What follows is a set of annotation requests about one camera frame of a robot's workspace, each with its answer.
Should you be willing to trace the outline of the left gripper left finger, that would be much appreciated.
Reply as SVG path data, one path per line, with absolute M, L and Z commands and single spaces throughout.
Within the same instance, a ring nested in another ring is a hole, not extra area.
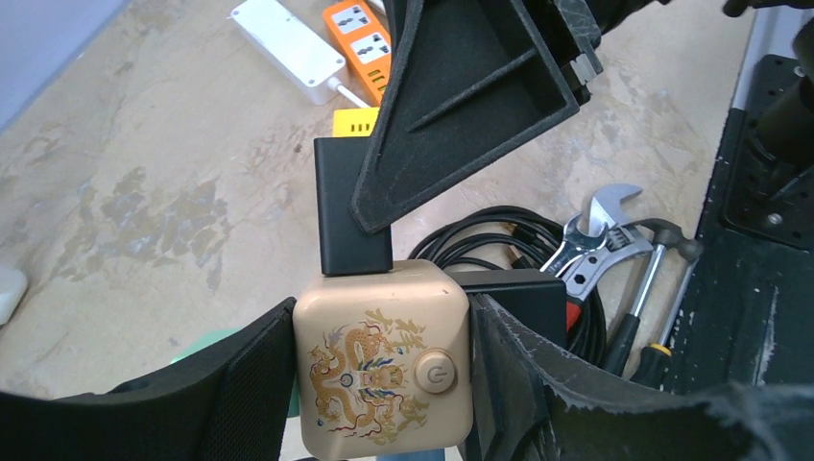
M 4 460 L 276 460 L 296 375 L 295 299 L 104 394 L 1 395 Z

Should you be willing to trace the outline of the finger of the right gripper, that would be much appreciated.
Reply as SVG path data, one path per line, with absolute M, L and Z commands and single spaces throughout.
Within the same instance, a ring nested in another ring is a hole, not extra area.
M 602 71 L 589 1 L 390 1 L 395 49 L 350 202 L 381 231 L 576 114 Z

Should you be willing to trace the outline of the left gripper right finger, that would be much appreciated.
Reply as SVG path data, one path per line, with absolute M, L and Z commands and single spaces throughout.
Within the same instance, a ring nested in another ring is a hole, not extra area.
M 470 298 L 468 460 L 809 460 L 813 390 L 726 384 L 688 396 L 602 371 Z

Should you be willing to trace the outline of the yellow cube socket adapter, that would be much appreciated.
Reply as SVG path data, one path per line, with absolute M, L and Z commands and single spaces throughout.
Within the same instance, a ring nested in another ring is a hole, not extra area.
M 332 137 L 370 136 L 379 108 L 337 109 L 333 112 Z

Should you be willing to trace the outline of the orange power strip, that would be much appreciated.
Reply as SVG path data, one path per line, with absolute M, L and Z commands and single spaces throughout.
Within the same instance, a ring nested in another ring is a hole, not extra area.
M 322 17 L 370 104 L 378 107 L 390 80 L 393 47 L 389 33 L 366 1 L 338 1 L 325 8 Z

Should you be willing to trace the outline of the wooden cube adapter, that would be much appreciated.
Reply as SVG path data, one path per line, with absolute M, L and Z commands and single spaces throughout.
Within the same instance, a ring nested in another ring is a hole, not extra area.
M 319 277 L 293 326 L 301 437 L 314 457 L 444 449 L 470 433 L 469 301 L 434 263 Z

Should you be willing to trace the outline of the white power strip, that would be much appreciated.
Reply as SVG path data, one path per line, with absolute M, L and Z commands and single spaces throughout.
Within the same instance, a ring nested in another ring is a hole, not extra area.
M 341 95 L 357 108 L 369 105 L 349 88 L 345 57 L 279 2 L 248 0 L 230 18 L 311 103 L 322 106 Z

